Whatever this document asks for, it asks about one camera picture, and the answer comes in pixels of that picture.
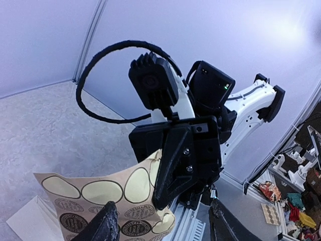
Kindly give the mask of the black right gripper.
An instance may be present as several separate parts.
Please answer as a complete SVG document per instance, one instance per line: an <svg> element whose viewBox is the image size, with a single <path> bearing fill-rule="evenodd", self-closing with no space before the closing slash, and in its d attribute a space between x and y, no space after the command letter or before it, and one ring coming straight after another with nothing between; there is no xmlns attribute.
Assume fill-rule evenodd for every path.
<svg viewBox="0 0 321 241"><path fill-rule="evenodd" d="M222 170L219 132L212 115L138 126L129 140L138 162L162 152L152 196L158 210L175 198L195 210Z"/></svg>

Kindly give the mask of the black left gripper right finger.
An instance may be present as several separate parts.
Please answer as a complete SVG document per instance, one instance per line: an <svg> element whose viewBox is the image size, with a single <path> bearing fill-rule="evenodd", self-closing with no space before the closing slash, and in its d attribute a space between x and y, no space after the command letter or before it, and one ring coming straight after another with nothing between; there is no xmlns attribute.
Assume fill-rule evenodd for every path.
<svg viewBox="0 0 321 241"><path fill-rule="evenodd" d="M210 240L212 241L261 241L218 198L211 202L209 223Z"/></svg>

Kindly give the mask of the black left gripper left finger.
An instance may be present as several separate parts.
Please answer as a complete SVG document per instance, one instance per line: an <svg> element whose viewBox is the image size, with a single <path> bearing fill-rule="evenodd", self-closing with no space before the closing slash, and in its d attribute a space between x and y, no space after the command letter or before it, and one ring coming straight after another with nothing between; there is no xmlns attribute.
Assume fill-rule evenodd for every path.
<svg viewBox="0 0 321 241"><path fill-rule="evenodd" d="M115 202L109 201L72 241L119 241Z"/></svg>

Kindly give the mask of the brown sticker sheet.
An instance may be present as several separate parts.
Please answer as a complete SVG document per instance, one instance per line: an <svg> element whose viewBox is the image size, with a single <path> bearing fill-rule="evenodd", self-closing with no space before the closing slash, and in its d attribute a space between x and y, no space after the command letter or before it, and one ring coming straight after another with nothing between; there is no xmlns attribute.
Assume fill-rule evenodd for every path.
<svg viewBox="0 0 321 241"><path fill-rule="evenodd" d="M37 181L53 203L64 240L72 240L113 201L120 240L162 240L175 226L169 207L152 203L162 151L139 164L101 177L67 178L56 173L36 173Z"/></svg>

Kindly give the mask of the cream paper envelope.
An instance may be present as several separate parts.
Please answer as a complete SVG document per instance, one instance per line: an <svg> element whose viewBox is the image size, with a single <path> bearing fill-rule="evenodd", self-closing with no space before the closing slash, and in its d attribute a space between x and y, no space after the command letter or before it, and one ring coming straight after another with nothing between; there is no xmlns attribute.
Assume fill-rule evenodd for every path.
<svg viewBox="0 0 321 241"><path fill-rule="evenodd" d="M7 224L21 240L64 240L56 211L39 196L12 215Z"/></svg>

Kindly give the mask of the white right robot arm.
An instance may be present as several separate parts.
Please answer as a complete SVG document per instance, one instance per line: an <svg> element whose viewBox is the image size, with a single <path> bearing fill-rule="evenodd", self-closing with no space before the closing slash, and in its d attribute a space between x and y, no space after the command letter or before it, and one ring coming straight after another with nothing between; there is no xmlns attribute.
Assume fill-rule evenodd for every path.
<svg viewBox="0 0 321 241"><path fill-rule="evenodd" d="M235 80L205 61L195 62L183 78L169 61L149 54L131 62L128 76L152 118L129 135L135 156L141 162L162 152L150 177L152 203L159 210L174 199L195 209L234 150L275 118L285 95L261 74L232 93Z"/></svg>

